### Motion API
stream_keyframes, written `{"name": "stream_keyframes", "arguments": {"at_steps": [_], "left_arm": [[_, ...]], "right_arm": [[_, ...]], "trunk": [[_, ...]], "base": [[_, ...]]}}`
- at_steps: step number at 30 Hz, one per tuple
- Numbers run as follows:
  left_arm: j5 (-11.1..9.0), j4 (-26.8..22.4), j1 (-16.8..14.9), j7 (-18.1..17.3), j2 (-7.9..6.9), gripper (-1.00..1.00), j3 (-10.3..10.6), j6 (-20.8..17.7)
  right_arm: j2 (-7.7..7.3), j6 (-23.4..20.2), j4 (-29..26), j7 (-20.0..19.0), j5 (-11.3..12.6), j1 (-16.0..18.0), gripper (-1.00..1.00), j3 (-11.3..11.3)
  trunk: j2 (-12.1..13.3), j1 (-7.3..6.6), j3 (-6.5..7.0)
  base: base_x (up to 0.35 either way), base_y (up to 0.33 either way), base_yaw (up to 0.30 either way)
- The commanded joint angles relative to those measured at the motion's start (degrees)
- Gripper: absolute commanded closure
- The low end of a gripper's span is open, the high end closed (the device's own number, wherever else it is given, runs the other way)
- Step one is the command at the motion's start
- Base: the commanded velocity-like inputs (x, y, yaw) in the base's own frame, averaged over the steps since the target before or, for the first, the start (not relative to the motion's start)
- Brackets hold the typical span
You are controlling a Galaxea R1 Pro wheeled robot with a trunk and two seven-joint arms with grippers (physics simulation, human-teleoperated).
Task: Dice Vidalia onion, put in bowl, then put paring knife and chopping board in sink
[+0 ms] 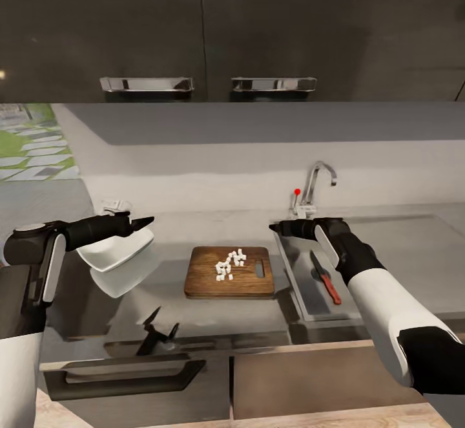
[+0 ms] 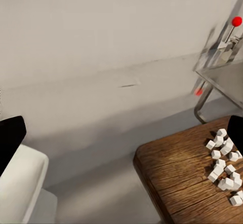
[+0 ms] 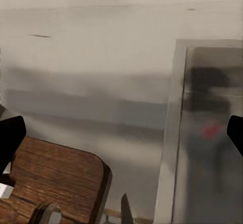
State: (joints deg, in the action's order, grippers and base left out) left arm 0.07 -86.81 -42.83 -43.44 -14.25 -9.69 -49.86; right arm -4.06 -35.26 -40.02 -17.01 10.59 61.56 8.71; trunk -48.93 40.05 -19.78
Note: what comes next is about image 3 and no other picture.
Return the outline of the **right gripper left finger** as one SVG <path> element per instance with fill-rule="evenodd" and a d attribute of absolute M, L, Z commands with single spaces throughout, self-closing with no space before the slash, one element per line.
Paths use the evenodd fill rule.
<path fill-rule="evenodd" d="M 0 121 L 0 176 L 9 164 L 24 136 L 26 136 L 26 128 L 22 116 Z"/>

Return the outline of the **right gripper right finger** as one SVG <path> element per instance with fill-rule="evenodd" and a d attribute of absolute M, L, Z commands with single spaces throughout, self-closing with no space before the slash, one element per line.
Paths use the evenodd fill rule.
<path fill-rule="evenodd" d="M 243 156 L 243 117 L 230 117 L 227 134 Z"/>

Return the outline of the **cutting board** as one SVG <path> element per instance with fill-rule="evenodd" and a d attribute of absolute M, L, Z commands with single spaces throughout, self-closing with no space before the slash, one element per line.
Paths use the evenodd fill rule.
<path fill-rule="evenodd" d="M 93 153 L 24 136 L 0 183 L 14 187 L 0 198 L 0 224 L 38 224 L 57 202 L 59 224 L 94 224 L 108 179 L 107 165 Z"/>

